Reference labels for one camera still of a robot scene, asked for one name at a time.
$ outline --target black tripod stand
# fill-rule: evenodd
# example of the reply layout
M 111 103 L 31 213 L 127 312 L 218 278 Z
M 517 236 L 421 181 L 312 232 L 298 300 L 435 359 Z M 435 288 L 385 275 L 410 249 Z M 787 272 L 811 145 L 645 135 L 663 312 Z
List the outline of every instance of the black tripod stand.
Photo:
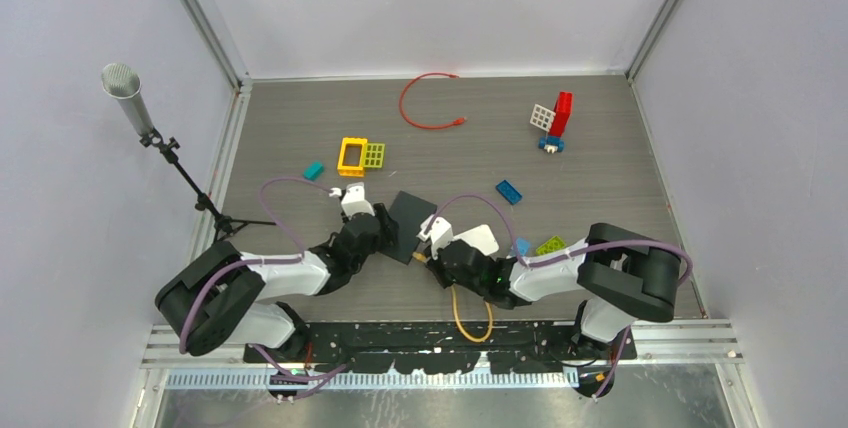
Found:
M 256 221 L 256 220 L 239 220 L 233 217 L 227 216 L 217 208 L 215 208 L 215 204 L 212 203 L 212 199 L 209 198 L 209 195 L 204 193 L 191 179 L 191 176 L 186 173 L 183 166 L 180 164 L 180 159 L 177 156 L 176 149 L 180 147 L 180 144 L 177 143 L 177 140 L 174 137 L 171 137 L 170 140 L 166 143 L 162 139 L 162 135 L 154 128 L 152 132 L 142 135 L 141 140 L 139 140 L 144 147 L 154 146 L 159 148 L 159 153 L 162 153 L 162 156 L 165 157 L 165 160 L 168 161 L 169 164 L 174 165 L 177 171 L 183 175 L 183 178 L 186 182 L 191 186 L 191 189 L 197 194 L 197 203 L 194 205 L 194 209 L 197 211 L 209 210 L 209 213 L 212 214 L 212 218 L 215 219 L 215 238 L 213 242 L 225 240 L 248 225 L 268 225 L 273 226 L 274 222 L 272 221 Z

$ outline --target white grid toy piece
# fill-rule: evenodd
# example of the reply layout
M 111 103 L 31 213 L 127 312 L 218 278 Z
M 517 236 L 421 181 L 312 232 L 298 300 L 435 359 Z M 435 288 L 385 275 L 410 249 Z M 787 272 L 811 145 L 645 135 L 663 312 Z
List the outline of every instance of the white grid toy piece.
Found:
M 533 114 L 530 115 L 530 124 L 547 132 L 551 129 L 555 114 L 542 105 L 536 105 L 533 107 Z

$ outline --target silver microphone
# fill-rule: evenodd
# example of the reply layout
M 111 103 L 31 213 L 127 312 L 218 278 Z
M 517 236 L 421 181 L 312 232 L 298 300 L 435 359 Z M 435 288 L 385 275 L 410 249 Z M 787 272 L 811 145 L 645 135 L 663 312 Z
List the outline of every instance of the silver microphone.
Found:
M 103 91 L 118 100 L 138 136 L 146 137 L 156 130 L 141 99 L 141 80 L 132 68 L 123 63 L 108 64 L 103 68 L 100 79 Z

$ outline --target lime green toy block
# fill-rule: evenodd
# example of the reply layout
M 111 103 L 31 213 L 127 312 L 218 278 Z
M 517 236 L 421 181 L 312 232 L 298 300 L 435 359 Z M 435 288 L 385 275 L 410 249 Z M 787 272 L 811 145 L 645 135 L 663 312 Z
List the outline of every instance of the lime green toy block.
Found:
M 385 154 L 385 143 L 368 143 L 365 145 L 365 168 L 382 168 Z
M 562 238 L 554 236 L 550 240 L 542 243 L 542 246 L 536 248 L 536 255 L 547 255 L 565 248 L 565 242 Z

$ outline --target red lego brick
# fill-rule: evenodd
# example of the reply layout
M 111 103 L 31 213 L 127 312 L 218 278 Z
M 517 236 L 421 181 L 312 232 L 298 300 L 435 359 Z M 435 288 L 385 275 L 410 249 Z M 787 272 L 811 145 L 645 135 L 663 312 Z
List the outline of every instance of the red lego brick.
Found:
M 551 128 L 548 130 L 549 136 L 562 136 L 565 131 L 565 125 L 568 123 L 568 118 L 571 116 L 571 102 L 574 95 L 561 91 L 557 99 L 556 107 L 554 107 L 554 121 L 551 122 Z

